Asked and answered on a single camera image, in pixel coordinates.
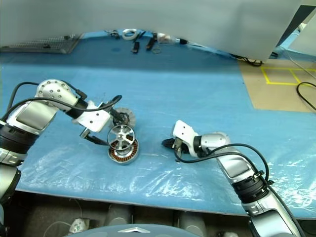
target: clear plastic sheet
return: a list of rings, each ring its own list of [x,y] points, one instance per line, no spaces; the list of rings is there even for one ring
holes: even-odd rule
[[[313,113],[253,109],[231,58],[178,45],[161,46],[161,54],[133,55],[130,42],[99,36],[83,39],[71,55],[1,54],[2,111],[13,87],[26,80],[67,80],[96,103],[122,94],[117,106],[136,114],[139,157],[125,166],[114,163],[107,148],[79,138],[83,127],[60,112],[20,167],[19,190],[243,215],[215,160],[176,163],[173,152],[161,145],[181,119],[199,134],[222,131],[232,142],[256,147],[295,216],[315,217]],[[140,42],[146,45],[147,39]],[[22,88],[16,101],[35,90]],[[107,130],[98,135],[105,139]],[[242,151],[264,168],[255,154]]]

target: blue table surface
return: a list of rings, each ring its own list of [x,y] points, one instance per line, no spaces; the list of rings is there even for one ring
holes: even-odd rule
[[[132,42],[87,34],[69,55],[2,53],[2,114],[13,87],[46,78],[69,81],[96,103],[117,94],[116,107],[136,115],[139,157],[110,160],[107,148],[79,137],[82,127],[59,112],[20,167],[17,189],[27,192],[202,212],[244,214],[215,160],[176,163],[161,145],[181,119],[199,134],[222,131],[266,157],[274,188],[296,217],[316,217],[314,113],[253,108],[238,63],[223,54],[185,45],[162,45],[160,54],[132,54]],[[16,101],[34,96],[23,87]],[[106,139],[107,130],[98,134]],[[259,158],[241,149],[258,168]]]

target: gray floor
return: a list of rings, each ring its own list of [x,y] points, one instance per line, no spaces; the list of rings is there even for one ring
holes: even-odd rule
[[[18,225],[22,233],[11,231],[10,236],[43,237],[45,230],[56,221],[71,224],[80,217],[80,207],[74,199],[31,195],[18,192],[14,196],[12,205],[15,209],[10,211],[11,225]],[[82,217],[91,219],[91,227],[105,225],[109,208],[108,203],[78,200],[82,208]],[[133,207],[133,218],[136,224],[161,224],[176,226],[179,211],[150,208],[142,206]],[[203,214],[207,228],[207,237],[216,237],[218,232],[235,232],[240,237],[251,237],[248,229],[248,218],[218,214]],[[303,222],[302,225],[312,234],[315,233],[314,221]],[[53,225],[45,237],[62,237],[68,234],[69,226],[64,224]]]

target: blue mat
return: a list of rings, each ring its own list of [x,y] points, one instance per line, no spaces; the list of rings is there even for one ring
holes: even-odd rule
[[[82,127],[60,112],[30,149],[18,190],[202,212],[244,214],[215,160],[176,163],[161,142],[181,119],[199,134],[222,131],[267,158],[274,188],[296,217],[316,213],[316,129],[313,113],[261,111],[252,107],[237,61],[181,45],[160,54],[132,54],[132,42],[87,35],[70,55],[2,53],[2,114],[22,81],[67,80],[96,103],[117,94],[116,107],[135,114],[139,157],[122,166],[107,149],[79,138]],[[16,101],[35,94],[25,86]],[[99,137],[106,139],[107,132]],[[258,168],[261,161],[243,150]]]

